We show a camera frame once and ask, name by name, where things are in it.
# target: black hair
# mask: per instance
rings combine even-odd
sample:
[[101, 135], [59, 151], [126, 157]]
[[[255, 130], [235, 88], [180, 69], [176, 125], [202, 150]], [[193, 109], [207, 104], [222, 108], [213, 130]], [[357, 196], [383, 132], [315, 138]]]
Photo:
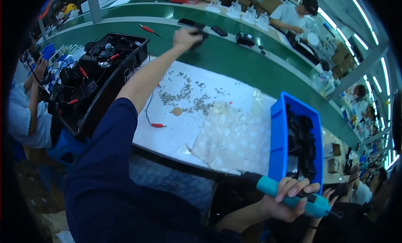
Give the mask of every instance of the black hair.
[[362, 98], [367, 94], [366, 87], [364, 85], [359, 84], [356, 86], [356, 88], [359, 90], [359, 93], [357, 94], [359, 98]]
[[387, 177], [387, 171], [385, 170], [384, 167], [381, 167], [381, 168], [379, 169], [378, 174], [379, 174], [379, 176], [378, 176], [378, 181], [379, 181], [379, 183], [378, 183], [377, 187], [375, 188], [375, 191], [374, 191], [374, 193], [373, 193], [374, 195], [381, 189], [382, 183], [383, 183], [384, 181], [387, 181], [387, 179], [388, 179], [388, 177]]

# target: black device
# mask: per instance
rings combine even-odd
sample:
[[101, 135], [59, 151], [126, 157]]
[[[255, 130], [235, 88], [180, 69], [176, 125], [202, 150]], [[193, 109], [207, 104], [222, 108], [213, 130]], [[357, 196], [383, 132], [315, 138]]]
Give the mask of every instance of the black device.
[[217, 25], [212, 26], [211, 29], [214, 30], [220, 36], [228, 36], [228, 33]]
[[242, 32], [237, 33], [236, 35], [236, 43], [246, 45], [249, 47], [253, 47], [255, 45], [255, 41], [251, 35], [246, 35]]
[[192, 45], [192, 47], [190, 48], [191, 51], [194, 51], [194, 50], [198, 49], [198, 47], [201, 46], [201, 44], [202, 44], [206, 39], [208, 39], [208, 36], [209, 36], [208, 33], [205, 33], [205, 32], [202, 31], [202, 30], [197, 30], [196, 32], [191, 33], [191, 35], [202, 35], [202, 40], [199, 41], [199, 42], [194, 43], [194, 44]]
[[183, 19], [179, 20], [178, 23], [181, 24], [181, 25], [194, 27], [194, 28], [197, 28], [199, 30], [202, 30], [205, 27], [205, 24], [195, 22], [195, 21], [192, 21], [192, 20], [186, 19], [186, 18], [183, 18]]

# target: black cable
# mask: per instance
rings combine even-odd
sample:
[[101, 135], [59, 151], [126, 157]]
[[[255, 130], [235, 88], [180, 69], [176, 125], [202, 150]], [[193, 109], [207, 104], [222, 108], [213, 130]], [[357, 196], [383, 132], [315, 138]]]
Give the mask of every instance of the black cable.
[[155, 90], [152, 91], [151, 99], [149, 100], [148, 105], [147, 105], [147, 108], [145, 109], [145, 115], [147, 116], [148, 123], [149, 123], [150, 125], [152, 125], [152, 124], [151, 124], [151, 122], [149, 121], [149, 117], [148, 117], [148, 107], [149, 107], [149, 104], [150, 104], [151, 101], [152, 101], [152, 97], [153, 97], [153, 92], [154, 92], [154, 91], [155, 91]]

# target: red-tipped probe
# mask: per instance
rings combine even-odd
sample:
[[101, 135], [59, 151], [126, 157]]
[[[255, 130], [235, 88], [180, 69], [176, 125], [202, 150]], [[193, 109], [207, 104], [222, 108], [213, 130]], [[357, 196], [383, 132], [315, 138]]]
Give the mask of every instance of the red-tipped probe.
[[140, 26], [143, 30], [145, 30], [145, 31], [147, 31], [147, 32], [149, 32], [149, 33], [151, 33], [151, 34], [155, 34], [155, 35], [157, 35], [159, 38], [162, 39], [162, 37], [160, 37], [160, 35], [156, 34], [152, 29], [148, 28], [147, 26], [143, 26], [143, 25], [141, 25], [141, 24], [139, 24], [139, 26]]

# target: blue plastic bin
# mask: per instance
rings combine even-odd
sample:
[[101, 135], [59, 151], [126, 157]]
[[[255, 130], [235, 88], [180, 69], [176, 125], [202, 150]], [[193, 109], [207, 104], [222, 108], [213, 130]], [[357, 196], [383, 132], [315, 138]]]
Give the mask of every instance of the blue plastic bin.
[[281, 92], [279, 100], [271, 106], [271, 156], [269, 160], [268, 177], [280, 181], [286, 176], [287, 170], [287, 118], [285, 104], [290, 105], [290, 110], [295, 115], [307, 116], [313, 123], [311, 132], [314, 134], [316, 142], [316, 175], [313, 183], [321, 185], [319, 195], [322, 193], [322, 182], [324, 178], [324, 158], [322, 146], [322, 131], [320, 116], [316, 110], [289, 95]]
[[55, 52], [56, 52], [56, 50], [55, 50], [55, 48], [54, 48], [54, 46], [53, 46], [53, 43], [49, 43], [49, 44], [46, 45], [46, 47], [43, 49], [43, 51], [41, 52], [41, 54], [43, 55], [43, 58], [44, 58], [45, 60], [49, 60], [49, 59], [54, 55]]

